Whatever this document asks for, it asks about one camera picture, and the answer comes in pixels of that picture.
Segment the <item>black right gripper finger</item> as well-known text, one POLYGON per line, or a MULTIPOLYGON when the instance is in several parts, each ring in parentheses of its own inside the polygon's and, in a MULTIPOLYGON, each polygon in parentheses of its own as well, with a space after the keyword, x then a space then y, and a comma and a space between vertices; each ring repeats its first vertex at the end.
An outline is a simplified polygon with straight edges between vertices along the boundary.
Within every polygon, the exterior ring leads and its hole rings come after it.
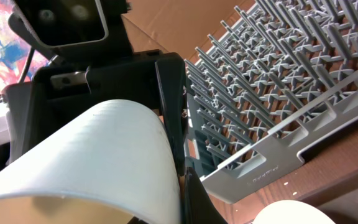
POLYGON ((226 223, 191 167, 178 176, 173 167, 149 171, 139 179, 142 192, 129 223, 226 223))

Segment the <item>pink-rimmed white bowl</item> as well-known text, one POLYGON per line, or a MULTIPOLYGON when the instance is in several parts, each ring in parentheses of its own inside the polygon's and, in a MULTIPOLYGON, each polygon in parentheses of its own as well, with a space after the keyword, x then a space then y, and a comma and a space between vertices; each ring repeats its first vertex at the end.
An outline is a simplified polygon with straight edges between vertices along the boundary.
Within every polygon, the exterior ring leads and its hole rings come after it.
POLYGON ((307 203, 281 200, 263 208, 253 224, 335 224, 326 214, 307 203))

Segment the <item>white cup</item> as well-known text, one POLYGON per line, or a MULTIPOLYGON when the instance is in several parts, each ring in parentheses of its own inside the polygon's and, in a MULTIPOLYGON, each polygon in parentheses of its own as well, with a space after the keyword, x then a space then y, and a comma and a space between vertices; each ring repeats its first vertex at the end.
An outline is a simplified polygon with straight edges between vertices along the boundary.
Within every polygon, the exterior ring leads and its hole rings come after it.
POLYGON ((0 223, 180 223, 163 123, 128 100, 99 103, 0 171, 0 223))

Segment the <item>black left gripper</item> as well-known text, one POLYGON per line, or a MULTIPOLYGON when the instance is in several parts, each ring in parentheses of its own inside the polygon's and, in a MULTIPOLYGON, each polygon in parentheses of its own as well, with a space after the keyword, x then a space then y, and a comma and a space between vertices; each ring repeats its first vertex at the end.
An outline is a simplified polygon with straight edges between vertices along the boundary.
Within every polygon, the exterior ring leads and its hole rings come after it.
POLYGON ((185 64, 176 53, 139 52, 130 58, 75 68, 41 68, 30 82, 3 90, 13 162, 89 108, 107 100, 140 103, 164 120, 176 172, 185 173, 182 125, 185 64))

